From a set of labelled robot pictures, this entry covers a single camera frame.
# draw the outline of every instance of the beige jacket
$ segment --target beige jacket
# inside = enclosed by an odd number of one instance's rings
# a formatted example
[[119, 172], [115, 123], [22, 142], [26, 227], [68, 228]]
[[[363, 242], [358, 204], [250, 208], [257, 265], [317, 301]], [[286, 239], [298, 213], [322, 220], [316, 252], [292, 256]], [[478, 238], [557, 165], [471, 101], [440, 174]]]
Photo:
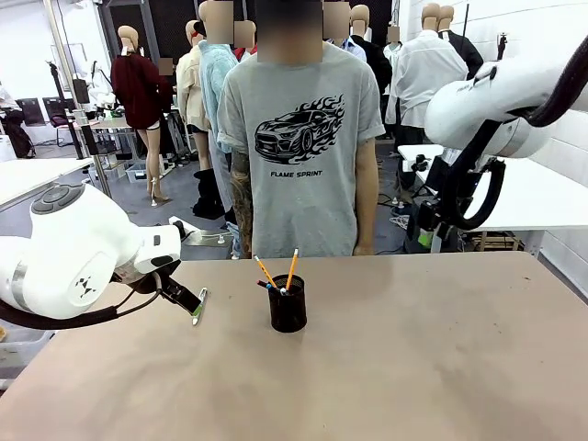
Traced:
[[200, 48], [192, 48], [177, 64], [177, 105], [180, 115], [187, 124], [193, 124], [201, 130], [210, 130], [210, 122], [202, 102], [200, 88]]

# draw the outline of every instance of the brown tabletop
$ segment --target brown tabletop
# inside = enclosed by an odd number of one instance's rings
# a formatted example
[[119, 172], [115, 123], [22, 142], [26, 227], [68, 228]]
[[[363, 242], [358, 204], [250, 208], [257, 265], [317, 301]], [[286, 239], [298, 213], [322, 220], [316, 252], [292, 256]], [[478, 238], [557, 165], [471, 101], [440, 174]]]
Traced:
[[0, 399], [0, 440], [588, 439], [588, 310], [530, 255], [297, 272], [309, 323], [296, 334], [270, 327], [252, 261], [181, 265], [177, 281], [211, 291], [196, 328], [157, 300], [59, 333]]

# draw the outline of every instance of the yellow pencil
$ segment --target yellow pencil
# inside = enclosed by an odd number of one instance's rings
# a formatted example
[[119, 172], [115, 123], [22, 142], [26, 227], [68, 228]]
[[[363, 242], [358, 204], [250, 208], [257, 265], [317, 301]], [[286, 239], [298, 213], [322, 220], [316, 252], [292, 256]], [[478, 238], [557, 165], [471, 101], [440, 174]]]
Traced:
[[266, 270], [266, 267], [264, 266], [264, 264], [261, 263], [261, 260], [259, 260], [259, 257], [257, 255], [254, 255], [254, 259], [257, 262], [257, 264], [259, 265], [259, 267], [261, 268], [261, 270], [266, 275], [267, 281], [272, 284], [272, 287], [277, 288], [276, 283], [274, 282], [274, 279], [269, 275], [269, 273]]
[[297, 262], [298, 262], [298, 248], [294, 250], [294, 256], [292, 257], [292, 265], [290, 265], [290, 272], [288, 274], [288, 283], [286, 284], [286, 291], [290, 290], [290, 284], [292, 283], [292, 276], [294, 276], [294, 269], [296, 269]]

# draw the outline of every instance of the maroon sweater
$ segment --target maroon sweater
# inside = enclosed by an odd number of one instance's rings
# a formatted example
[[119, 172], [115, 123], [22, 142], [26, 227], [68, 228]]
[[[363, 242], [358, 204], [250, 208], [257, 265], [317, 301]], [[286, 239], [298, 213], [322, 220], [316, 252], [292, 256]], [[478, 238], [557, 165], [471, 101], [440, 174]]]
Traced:
[[127, 123], [134, 129], [145, 130], [159, 121], [164, 111], [170, 111], [172, 87], [147, 58], [135, 53], [117, 57], [110, 80], [114, 95], [125, 107]]

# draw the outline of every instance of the black shorts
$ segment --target black shorts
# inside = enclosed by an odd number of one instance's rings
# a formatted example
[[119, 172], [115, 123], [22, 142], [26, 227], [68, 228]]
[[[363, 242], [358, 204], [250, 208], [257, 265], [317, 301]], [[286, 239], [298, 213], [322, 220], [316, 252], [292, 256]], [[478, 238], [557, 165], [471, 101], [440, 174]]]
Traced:
[[187, 132], [190, 135], [193, 135], [194, 133], [208, 133], [206, 130], [201, 130], [198, 127], [196, 127], [194, 124], [188, 124], [187, 125]]

